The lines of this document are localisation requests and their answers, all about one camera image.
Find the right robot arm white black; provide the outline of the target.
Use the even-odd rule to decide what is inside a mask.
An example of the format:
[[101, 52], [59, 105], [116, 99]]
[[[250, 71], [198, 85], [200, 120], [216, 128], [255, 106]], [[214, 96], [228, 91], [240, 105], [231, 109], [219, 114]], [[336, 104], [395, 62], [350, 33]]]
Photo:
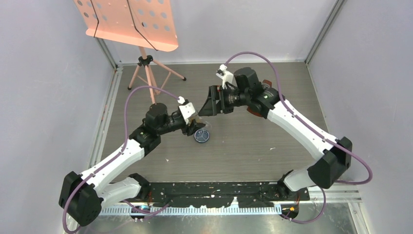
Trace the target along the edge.
[[212, 85], [199, 111], [200, 116], [230, 114], [235, 107], [246, 106], [256, 116], [277, 124], [296, 139], [313, 157], [314, 163], [291, 170], [278, 181], [278, 194], [291, 200], [298, 190], [318, 186], [330, 188], [351, 165], [352, 142], [323, 132], [296, 111], [291, 103], [272, 87], [264, 87], [250, 67], [231, 73], [221, 65], [216, 75], [222, 85]]

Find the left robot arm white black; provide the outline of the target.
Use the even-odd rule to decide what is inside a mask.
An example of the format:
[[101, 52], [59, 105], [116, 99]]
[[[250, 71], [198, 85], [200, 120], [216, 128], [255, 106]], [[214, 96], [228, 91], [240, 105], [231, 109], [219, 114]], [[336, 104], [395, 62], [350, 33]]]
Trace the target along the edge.
[[145, 201], [150, 184], [141, 175], [131, 174], [116, 183], [112, 180], [152, 152], [161, 143], [161, 135], [181, 130], [191, 136], [205, 126], [191, 102], [185, 101], [172, 114], [168, 114], [167, 106], [162, 103], [151, 105], [142, 124], [127, 135], [126, 142], [115, 152], [80, 174], [70, 172], [65, 176], [58, 201], [64, 210], [63, 219], [70, 216], [80, 227], [85, 227], [103, 209], [119, 201], [129, 198]]

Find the clear pill bottle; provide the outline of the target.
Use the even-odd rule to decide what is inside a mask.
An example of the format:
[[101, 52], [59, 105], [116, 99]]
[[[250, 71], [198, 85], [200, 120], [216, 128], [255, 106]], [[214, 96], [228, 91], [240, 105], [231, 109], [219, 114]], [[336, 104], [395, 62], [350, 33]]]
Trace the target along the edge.
[[199, 123], [200, 123], [200, 122], [199, 122], [199, 120], [198, 120], [197, 118], [193, 118], [193, 119], [190, 120], [189, 126], [190, 126], [190, 127], [198, 127], [198, 124], [199, 124]]

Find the blue round pill box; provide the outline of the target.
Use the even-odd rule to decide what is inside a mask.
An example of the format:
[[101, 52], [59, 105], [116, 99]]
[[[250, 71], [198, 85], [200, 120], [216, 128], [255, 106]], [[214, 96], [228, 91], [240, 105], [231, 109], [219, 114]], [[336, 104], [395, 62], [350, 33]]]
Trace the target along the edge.
[[205, 126], [201, 129], [197, 130], [194, 134], [194, 139], [197, 143], [206, 143], [210, 139], [210, 130], [212, 129], [212, 125], [209, 122], [205, 122]]

